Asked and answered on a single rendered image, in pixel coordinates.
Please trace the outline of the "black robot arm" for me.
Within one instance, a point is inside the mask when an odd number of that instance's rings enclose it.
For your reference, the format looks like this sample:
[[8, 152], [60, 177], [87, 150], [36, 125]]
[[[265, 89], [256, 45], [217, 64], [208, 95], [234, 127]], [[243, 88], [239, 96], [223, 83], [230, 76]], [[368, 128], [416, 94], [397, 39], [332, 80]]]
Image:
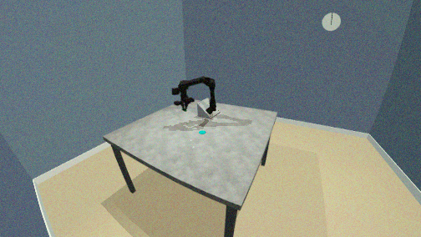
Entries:
[[[207, 82], [208, 81], [208, 82]], [[180, 84], [178, 85], [178, 88], [171, 88], [172, 95], [179, 95], [179, 93], [186, 94], [186, 90], [189, 86], [196, 85], [199, 83], [205, 84], [207, 87], [210, 88], [210, 107], [206, 110], [208, 114], [211, 114], [213, 111], [216, 111], [216, 101], [215, 101], [215, 80], [213, 78], [207, 78], [207, 77], [200, 77], [200, 78], [194, 78], [192, 80], [181, 80]], [[182, 99], [183, 102], [186, 104], [190, 103], [192, 101], [192, 97], [188, 98], [188, 96], [184, 96]]]

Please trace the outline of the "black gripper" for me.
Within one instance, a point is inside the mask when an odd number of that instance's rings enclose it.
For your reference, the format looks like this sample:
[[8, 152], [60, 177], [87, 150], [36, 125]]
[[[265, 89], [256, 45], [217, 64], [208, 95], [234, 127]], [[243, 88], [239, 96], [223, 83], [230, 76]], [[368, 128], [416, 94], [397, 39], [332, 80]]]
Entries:
[[[183, 99], [183, 97], [186, 97], [187, 95], [186, 94], [182, 94], [181, 95], [181, 101], [174, 101], [174, 104], [176, 105], [176, 106], [178, 106], [178, 105], [181, 105], [181, 107], [183, 108], [183, 110], [185, 111], [185, 109], [187, 109], [187, 106], [188, 106], [188, 104], [186, 104], [185, 102], [183, 102], [182, 101], [182, 99]], [[191, 102], [195, 102], [195, 100], [194, 99], [192, 99], [192, 101]], [[185, 104], [183, 104], [183, 103], [185, 103]], [[185, 105], [185, 106], [184, 106]]]

